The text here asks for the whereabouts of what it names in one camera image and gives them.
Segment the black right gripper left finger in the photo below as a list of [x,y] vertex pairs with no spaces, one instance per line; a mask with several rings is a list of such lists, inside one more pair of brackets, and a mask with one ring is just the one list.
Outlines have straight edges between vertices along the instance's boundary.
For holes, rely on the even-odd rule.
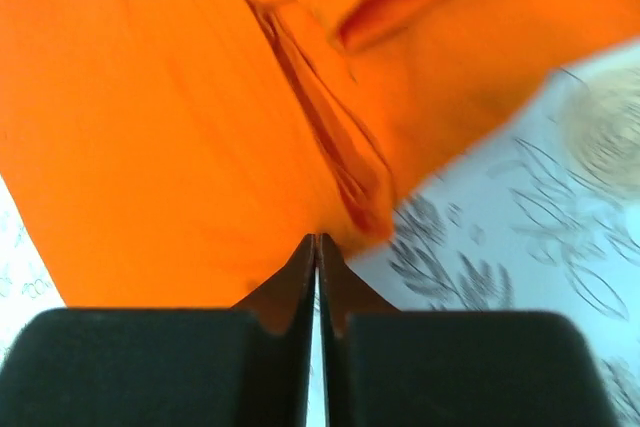
[[57,308],[1,369],[5,426],[302,426],[315,239],[228,309]]

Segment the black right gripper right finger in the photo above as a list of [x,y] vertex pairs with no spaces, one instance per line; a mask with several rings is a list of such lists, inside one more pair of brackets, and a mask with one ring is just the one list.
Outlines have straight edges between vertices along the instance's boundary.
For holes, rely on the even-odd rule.
[[402,311],[316,243],[331,426],[614,426],[582,334],[540,311]]

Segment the orange t shirt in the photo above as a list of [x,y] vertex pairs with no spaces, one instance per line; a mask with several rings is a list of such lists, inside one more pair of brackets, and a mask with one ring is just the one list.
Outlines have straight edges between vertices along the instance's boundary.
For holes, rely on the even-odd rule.
[[1,0],[1,174],[72,307],[229,306],[347,255],[639,0]]

